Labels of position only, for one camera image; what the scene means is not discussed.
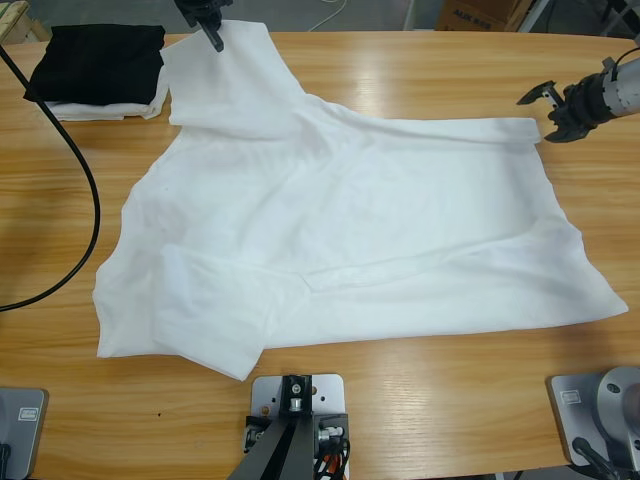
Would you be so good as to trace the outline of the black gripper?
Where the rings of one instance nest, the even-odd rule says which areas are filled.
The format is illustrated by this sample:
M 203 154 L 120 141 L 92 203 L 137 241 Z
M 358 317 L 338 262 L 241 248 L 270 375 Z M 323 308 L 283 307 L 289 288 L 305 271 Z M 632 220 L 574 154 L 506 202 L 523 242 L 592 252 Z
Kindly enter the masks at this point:
M 233 4 L 233 0 L 175 0 L 190 27 L 200 25 L 213 48 L 217 52 L 224 50 L 224 41 L 219 30 L 222 23 L 221 9 Z
M 551 143 L 570 143 L 585 138 L 589 129 L 609 120 L 609 106 L 604 100 L 604 73 L 591 74 L 577 84 L 563 90 L 563 96 L 555 89 L 554 81 L 533 87 L 524 94 L 517 105 L 530 105 L 538 99 L 546 100 L 553 107 L 548 118 L 556 130 L 544 139 Z

